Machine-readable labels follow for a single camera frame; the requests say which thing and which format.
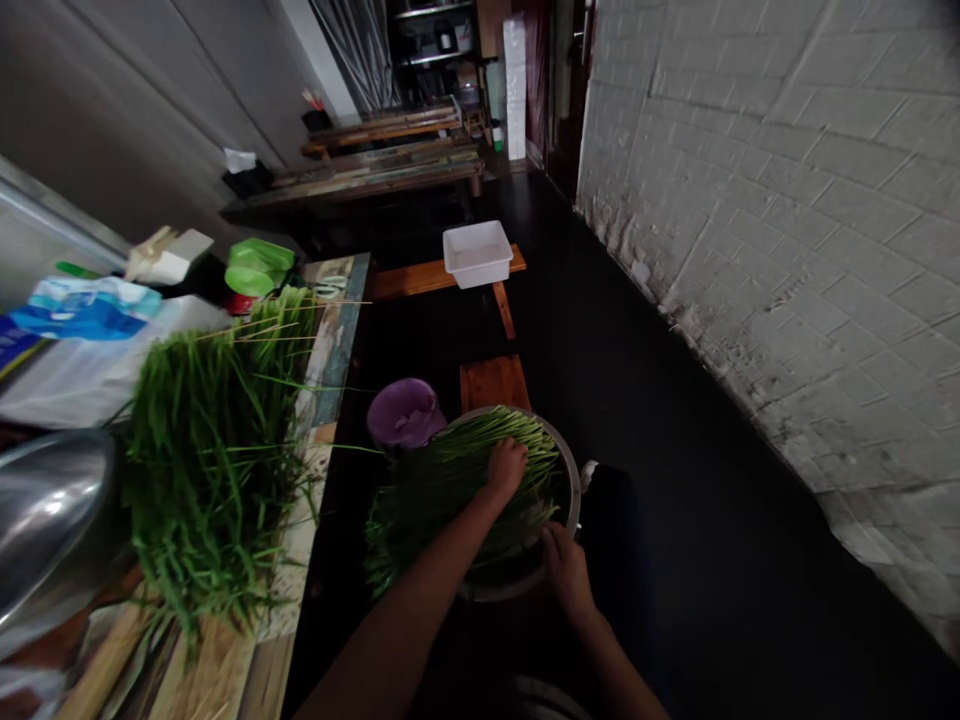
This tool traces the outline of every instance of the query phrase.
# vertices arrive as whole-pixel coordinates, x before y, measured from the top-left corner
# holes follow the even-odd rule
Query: white brick wall
[[[960,24],[600,0],[578,209],[960,657]]]

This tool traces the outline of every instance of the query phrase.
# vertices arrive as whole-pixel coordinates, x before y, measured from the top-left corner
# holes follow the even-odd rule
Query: doorway
[[[557,0],[553,8],[546,171],[574,203],[593,56],[596,0]]]

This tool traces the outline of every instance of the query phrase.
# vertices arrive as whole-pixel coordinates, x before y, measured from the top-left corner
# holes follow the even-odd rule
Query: purple cup
[[[417,378],[387,385],[367,411],[367,430],[374,444],[388,454],[394,448],[422,447],[446,426],[437,394]]]

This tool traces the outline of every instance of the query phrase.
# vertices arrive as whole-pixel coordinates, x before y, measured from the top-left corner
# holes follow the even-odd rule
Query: stainless steel bowl
[[[71,430],[0,455],[0,659],[82,610],[116,573],[128,540],[115,452],[107,433]]]
[[[459,425],[478,415],[484,415],[493,410],[494,407],[495,406],[491,405],[489,407],[471,410],[451,422],[450,426]],[[561,480],[558,487],[558,491],[564,495],[563,498],[560,499],[560,505],[561,512],[564,512],[565,515],[557,519],[563,524],[567,532],[570,533],[570,536],[573,537],[577,531],[577,523],[580,521],[581,493],[580,474],[577,471],[577,463],[573,459],[573,453],[570,452],[570,446],[567,445],[560,433],[557,432],[557,429],[539,415],[529,410],[524,410],[523,408],[513,407],[512,405],[506,405],[505,407],[522,412],[527,417],[536,420],[543,426],[543,429],[547,431],[547,434],[553,438],[554,442],[556,442],[557,449],[560,451],[560,460],[558,463],[563,469],[566,480],[566,482]],[[510,564],[514,567],[511,568],[509,573],[505,573],[501,579],[494,581],[490,577],[486,577],[478,580],[475,577],[471,577],[471,575],[473,575],[472,573],[468,573],[467,579],[460,585],[459,593],[462,597],[475,602],[498,602],[522,595],[530,588],[542,582],[546,577],[541,562],[542,553],[540,540],[536,539],[532,545],[526,547],[520,553],[521,557],[518,558],[519,562],[515,563],[510,561]]]

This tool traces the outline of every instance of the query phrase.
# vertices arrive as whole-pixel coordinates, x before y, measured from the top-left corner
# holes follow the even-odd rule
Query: green lid
[[[230,248],[225,279],[234,292],[261,297],[283,282],[293,263],[293,250],[248,238]]]

